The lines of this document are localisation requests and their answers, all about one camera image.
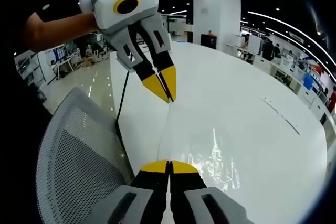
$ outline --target white pillar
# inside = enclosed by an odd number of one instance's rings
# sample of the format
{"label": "white pillar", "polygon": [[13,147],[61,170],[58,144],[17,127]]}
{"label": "white pillar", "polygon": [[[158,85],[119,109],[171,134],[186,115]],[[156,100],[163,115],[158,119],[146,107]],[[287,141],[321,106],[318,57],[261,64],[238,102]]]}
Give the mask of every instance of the white pillar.
{"label": "white pillar", "polygon": [[217,50],[228,52],[235,36],[240,35],[240,0],[194,0],[193,43],[209,30],[217,36]]}

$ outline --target ceiling light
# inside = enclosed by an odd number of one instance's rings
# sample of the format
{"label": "ceiling light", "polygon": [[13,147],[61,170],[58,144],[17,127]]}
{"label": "ceiling light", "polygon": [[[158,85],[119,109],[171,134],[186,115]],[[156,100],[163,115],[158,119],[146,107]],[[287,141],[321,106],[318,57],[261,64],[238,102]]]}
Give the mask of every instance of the ceiling light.
{"label": "ceiling light", "polygon": [[305,48],[303,45],[301,45],[300,43],[298,43],[298,42],[296,42],[295,40],[293,40],[293,39],[291,39],[291,38],[289,38],[289,37],[287,37],[286,35],[283,35],[283,34],[281,34],[281,33],[279,33],[278,31],[274,31],[274,30],[272,30],[272,29],[270,29],[270,28],[268,28],[268,27],[266,27],[266,29],[267,30],[269,30],[269,31],[273,31],[273,32],[275,32],[275,33],[277,33],[277,34],[279,34],[279,35],[282,35],[282,36],[284,36],[286,39],[289,39],[289,40],[291,40],[292,42],[294,42],[295,44],[297,44],[297,45],[299,45],[300,47],[302,47],[304,50],[303,50],[303,52],[308,52],[308,53],[310,53],[311,55],[313,55],[313,57],[325,68],[325,70],[327,71],[327,72],[329,72],[329,74],[332,76],[332,79],[336,82],[336,78],[332,75],[332,73],[331,73],[331,71],[322,63],[322,61],[320,61],[319,60],[319,58],[317,58],[311,51],[309,51],[307,48]]}
{"label": "ceiling light", "polygon": [[42,10],[46,10],[46,9],[48,9],[49,6],[50,6],[50,4],[47,4],[47,5],[43,6],[43,7],[42,7]]}
{"label": "ceiling light", "polygon": [[319,48],[320,48],[320,49],[321,49],[321,50],[322,50],[322,51],[329,57],[329,59],[331,60],[331,62],[336,66],[336,62],[334,61],[333,58],[331,58],[330,54],[328,54],[328,52],[327,52],[323,47],[321,47],[315,40],[313,40],[312,38],[310,38],[310,37],[309,37],[307,34],[305,34],[304,32],[300,31],[298,28],[295,28],[295,27],[293,27],[293,26],[291,26],[291,25],[289,25],[289,24],[287,24],[287,23],[285,23],[285,22],[283,22],[283,21],[280,21],[280,20],[278,20],[278,19],[276,19],[276,18],[269,17],[269,16],[264,15],[264,14],[254,13],[254,12],[250,12],[250,11],[248,11],[247,13],[254,14],[254,15],[258,15],[258,16],[261,16],[261,17],[265,17],[265,18],[269,18],[269,19],[275,20],[275,21],[280,22],[280,23],[282,23],[282,24],[284,24],[284,25],[286,25],[286,26],[288,26],[288,27],[294,29],[295,31],[301,33],[301,34],[304,35],[306,38],[310,39],[316,46],[318,46],[318,47],[319,47]]}
{"label": "ceiling light", "polygon": [[186,12],[187,12],[186,10],[181,10],[181,11],[176,12],[176,13],[170,13],[170,15],[179,14],[179,13],[186,13]]}

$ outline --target white cabinet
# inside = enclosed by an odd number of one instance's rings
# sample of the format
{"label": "white cabinet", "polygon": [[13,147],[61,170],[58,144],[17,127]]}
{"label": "white cabinet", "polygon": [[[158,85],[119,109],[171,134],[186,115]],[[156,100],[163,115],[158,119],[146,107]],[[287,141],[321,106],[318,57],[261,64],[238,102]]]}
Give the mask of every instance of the white cabinet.
{"label": "white cabinet", "polygon": [[267,74],[270,74],[271,72],[271,62],[260,56],[254,57],[253,66],[255,66],[256,68],[260,69],[261,71]]}
{"label": "white cabinet", "polygon": [[292,66],[292,61],[286,59],[285,57],[281,57],[280,68],[282,68],[285,72],[288,72]]}
{"label": "white cabinet", "polygon": [[298,85],[300,84],[295,79],[292,79],[292,81],[290,82],[289,88],[295,91]]}
{"label": "white cabinet", "polygon": [[320,120],[325,112],[327,110],[327,107],[324,105],[324,103],[321,101],[321,99],[314,94],[314,100],[313,103],[310,106],[311,112],[313,112],[314,116],[317,120]]}
{"label": "white cabinet", "polygon": [[304,88],[304,86],[301,86],[298,92],[298,97],[303,102],[308,102],[309,104],[312,104],[314,100],[314,95],[316,95],[312,90],[308,91]]}

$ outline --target person's arm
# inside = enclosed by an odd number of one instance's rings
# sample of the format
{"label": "person's arm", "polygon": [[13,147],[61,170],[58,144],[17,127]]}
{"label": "person's arm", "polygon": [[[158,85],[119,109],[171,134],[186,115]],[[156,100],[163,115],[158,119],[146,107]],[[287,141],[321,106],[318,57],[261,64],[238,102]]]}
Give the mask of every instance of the person's arm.
{"label": "person's arm", "polygon": [[27,19],[20,37],[32,51],[39,52],[97,30],[94,13],[82,13],[49,22],[43,22],[33,13]]}

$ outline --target office desk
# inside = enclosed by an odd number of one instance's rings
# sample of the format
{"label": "office desk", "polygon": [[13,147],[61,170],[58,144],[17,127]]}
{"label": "office desk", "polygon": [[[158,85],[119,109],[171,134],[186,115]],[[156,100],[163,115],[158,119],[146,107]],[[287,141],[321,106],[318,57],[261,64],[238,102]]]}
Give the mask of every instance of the office desk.
{"label": "office desk", "polygon": [[72,67],[70,61],[72,60],[72,58],[74,57],[75,55],[71,55],[69,58],[67,58],[66,60],[64,61],[58,61],[53,67],[52,67],[52,70],[54,70],[55,68],[57,68],[57,80],[59,80],[59,67],[62,66],[63,64],[68,64],[71,71],[73,72],[74,71],[74,68]]}
{"label": "office desk", "polygon": [[290,76],[292,78],[292,81],[289,88],[291,88],[293,92],[300,98],[300,100],[313,112],[318,121],[322,118],[323,114],[326,114],[328,123],[332,126],[333,131],[336,134],[336,123],[328,108],[324,105],[324,103],[312,89],[308,90],[303,85],[303,80],[297,79],[292,71],[283,69],[280,65],[276,64],[273,61],[268,61],[261,56],[255,56],[254,60],[256,60],[256,58],[262,59],[272,66],[273,69],[270,69],[270,71],[268,72],[268,74],[270,74],[271,76],[274,75],[276,69],[279,69],[284,74]]}
{"label": "office desk", "polygon": [[[287,87],[235,57],[177,42],[171,57],[177,70],[173,104],[129,75],[119,125],[134,173],[157,159],[188,162],[208,187],[243,205],[254,223],[298,223],[323,186],[322,125]],[[112,53],[118,110],[127,72],[115,58]]]}

